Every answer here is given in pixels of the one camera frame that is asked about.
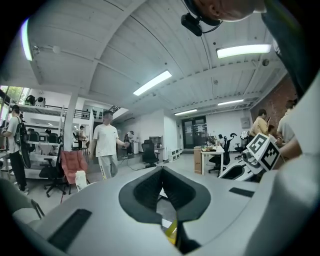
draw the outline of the hair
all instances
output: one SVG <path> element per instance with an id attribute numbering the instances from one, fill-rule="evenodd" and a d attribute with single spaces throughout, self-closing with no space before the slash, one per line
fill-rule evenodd
<path id="1" fill-rule="evenodd" d="M 272 125 L 272 124 L 269 124 L 269 127 L 268 127 L 268 133 L 271 132 L 272 129 L 274 129 L 275 127 Z"/>
<path id="2" fill-rule="evenodd" d="M 265 109 L 260 109 L 258 112 L 258 116 L 261 117 L 263 114 L 267 115 L 267 111 Z"/>
<path id="3" fill-rule="evenodd" d="M 18 105 L 13 105 L 11 109 L 12 109 L 11 111 L 14 111 L 16 114 L 19 114 L 20 112 L 20 108 Z"/>
<path id="4" fill-rule="evenodd" d="M 294 106 L 296 105 L 294 100 L 288 100 L 285 104 L 285 108 L 287 110 L 292 110 L 294 108 Z"/>
<path id="5" fill-rule="evenodd" d="M 106 115 L 111 115 L 112 117 L 114 116 L 114 113 L 112 113 L 111 111 L 107 110 L 107 111 L 103 111 L 102 116 L 106 116 Z"/>

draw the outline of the white robot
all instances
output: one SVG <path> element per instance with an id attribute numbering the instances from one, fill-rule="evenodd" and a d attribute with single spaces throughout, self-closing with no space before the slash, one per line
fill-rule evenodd
<path id="1" fill-rule="evenodd" d="M 280 157 L 279 148 L 262 133 L 255 136 L 246 148 L 241 160 L 225 169 L 218 178 L 254 181 L 260 172 L 271 171 Z"/>

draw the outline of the white column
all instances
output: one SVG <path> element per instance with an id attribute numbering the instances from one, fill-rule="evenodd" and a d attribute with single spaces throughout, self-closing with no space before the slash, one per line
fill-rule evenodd
<path id="1" fill-rule="evenodd" d="M 69 106 L 68 106 L 68 111 L 66 113 L 66 118 L 64 119 L 63 149 L 65 151 L 72 150 L 72 141 L 73 141 L 72 132 L 74 130 L 73 123 L 74 123 L 74 115 L 75 115 L 78 95 L 79 95 L 79 90 L 72 92 Z"/>

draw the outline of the red brick wall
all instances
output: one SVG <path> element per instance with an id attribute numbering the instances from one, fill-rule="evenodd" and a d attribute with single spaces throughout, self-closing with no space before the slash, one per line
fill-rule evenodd
<path id="1" fill-rule="evenodd" d="M 287 101 L 295 100 L 296 98 L 296 89 L 290 76 L 286 75 L 263 100 L 251 109 L 252 120 L 256 120 L 260 109 L 265 109 L 267 115 L 271 118 L 270 124 L 277 128 L 280 119 L 286 113 Z"/>

